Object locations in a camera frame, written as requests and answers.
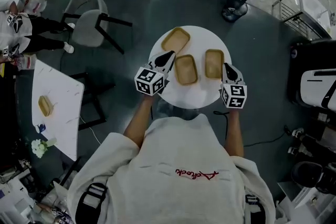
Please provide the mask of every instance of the wooden tray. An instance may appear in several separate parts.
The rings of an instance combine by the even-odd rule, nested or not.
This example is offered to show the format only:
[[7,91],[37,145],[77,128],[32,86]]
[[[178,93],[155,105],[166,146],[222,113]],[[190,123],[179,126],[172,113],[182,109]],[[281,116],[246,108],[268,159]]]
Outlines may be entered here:
[[47,96],[40,96],[40,98],[38,99],[38,106],[40,107],[44,117],[50,116],[52,114],[54,107]]
[[175,27],[162,41],[161,47],[163,50],[173,50],[178,54],[190,40],[190,35],[181,27]]
[[194,57],[190,54],[179,56],[175,60],[175,75],[181,85],[191,85],[198,81]]
[[224,53],[221,50],[205,52],[205,76],[210,79],[222,79]]

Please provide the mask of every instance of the black cable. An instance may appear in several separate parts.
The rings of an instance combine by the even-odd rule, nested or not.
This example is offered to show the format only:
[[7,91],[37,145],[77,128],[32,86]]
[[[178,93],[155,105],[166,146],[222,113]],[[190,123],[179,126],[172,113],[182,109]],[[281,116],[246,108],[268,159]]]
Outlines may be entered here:
[[[228,129],[228,119],[227,119],[227,116],[226,116],[226,115],[229,114],[230,112],[225,112],[225,113],[223,113],[223,112],[219,112],[219,111],[214,111],[213,113],[214,113],[215,115],[223,115],[223,116],[226,118],[226,131],[225,131],[225,140],[226,140],[226,137],[227,137],[227,129]],[[280,138],[282,138],[282,137],[287,133],[287,130],[289,130],[289,129],[288,129],[288,127],[287,127],[286,125],[285,125],[285,127],[284,127],[284,130],[285,130],[285,132],[284,132],[282,135],[280,135],[279,137],[275,138],[274,140],[270,140],[270,141],[261,141],[261,142],[257,142],[257,143],[253,143],[253,144],[246,145],[246,146],[244,146],[244,147],[250,147],[250,146],[255,146],[255,145],[260,145],[260,144],[273,143],[273,142],[279,140]]]
[[255,146],[255,145],[259,145],[259,144],[273,143],[273,142],[275,142],[276,140],[279,140],[280,138],[282,138],[285,134],[286,134],[286,133],[283,133],[283,134],[280,135],[278,138],[275,138],[274,140],[271,140],[271,141],[257,142],[257,143],[253,143],[253,144],[250,144],[250,145],[246,145],[246,146],[244,146],[244,147]]
[[223,115],[225,118],[226,118],[226,131],[225,131],[225,140],[226,140],[226,137],[227,137],[227,128],[228,128],[228,119],[227,119],[227,114],[229,114],[230,112],[219,112],[219,111],[214,111],[214,114],[215,115]]

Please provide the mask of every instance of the white sneaker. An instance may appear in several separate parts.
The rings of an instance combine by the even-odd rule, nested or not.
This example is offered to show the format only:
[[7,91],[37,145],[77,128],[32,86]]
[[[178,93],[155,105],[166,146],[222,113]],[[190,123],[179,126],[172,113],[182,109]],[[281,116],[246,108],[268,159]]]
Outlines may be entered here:
[[69,54],[72,54],[73,51],[75,50],[75,48],[72,46],[72,45],[69,45],[68,43],[64,42],[64,47],[63,49],[69,53]]
[[76,25],[74,23],[68,23],[68,26],[70,26],[72,29],[74,29]]

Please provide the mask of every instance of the gray chair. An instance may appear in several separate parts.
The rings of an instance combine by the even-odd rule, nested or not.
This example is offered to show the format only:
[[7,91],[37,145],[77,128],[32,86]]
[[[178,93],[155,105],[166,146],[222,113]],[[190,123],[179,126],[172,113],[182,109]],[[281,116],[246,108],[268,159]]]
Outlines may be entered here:
[[[78,19],[74,29],[66,24],[67,18]],[[61,22],[72,31],[72,40],[77,44],[99,47],[105,38],[122,54],[123,49],[107,34],[109,22],[132,26],[132,23],[109,17],[103,0],[70,0]]]

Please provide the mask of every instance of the white shirt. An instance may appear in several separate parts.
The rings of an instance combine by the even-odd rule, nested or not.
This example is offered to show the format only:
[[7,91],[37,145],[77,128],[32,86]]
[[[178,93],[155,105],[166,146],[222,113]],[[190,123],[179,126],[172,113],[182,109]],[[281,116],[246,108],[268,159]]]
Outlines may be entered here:
[[22,14],[23,24],[18,33],[14,31],[12,26],[8,25],[8,14],[5,11],[9,10],[12,2],[0,2],[0,50],[19,43],[19,52],[22,53],[29,45],[30,39],[26,37],[32,35],[33,27],[26,13],[19,13]]
[[[243,161],[245,172],[235,160]],[[231,158],[205,115],[191,121],[160,119],[147,130],[141,150],[127,137],[110,133],[74,178],[68,208],[75,220],[81,195],[91,183],[105,181],[108,192],[99,224],[244,223],[241,173],[257,178],[266,223],[274,222],[272,196],[255,164]]]

